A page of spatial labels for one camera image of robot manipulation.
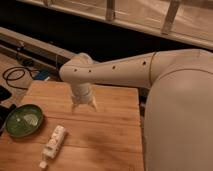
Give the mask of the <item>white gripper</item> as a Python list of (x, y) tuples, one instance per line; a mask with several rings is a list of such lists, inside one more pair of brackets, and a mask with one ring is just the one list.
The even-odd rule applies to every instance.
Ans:
[(74, 84), (71, 86), (72, 90), (72, 113), (75, 113), (77, 106), (80, 104), (89, 104), (95, 111), (97, 111), (96, 101), (93, 99), (93, 90), (90, 83)]

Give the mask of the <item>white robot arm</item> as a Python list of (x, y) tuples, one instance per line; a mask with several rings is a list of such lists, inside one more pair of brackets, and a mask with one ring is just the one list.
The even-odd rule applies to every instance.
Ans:
[(213, 171), (213, 52), (183, 49), (95, 63), (80, 53), (63, 64), (76, 106), (92, 104), (92, 84), (146, 88), (146, 171)]

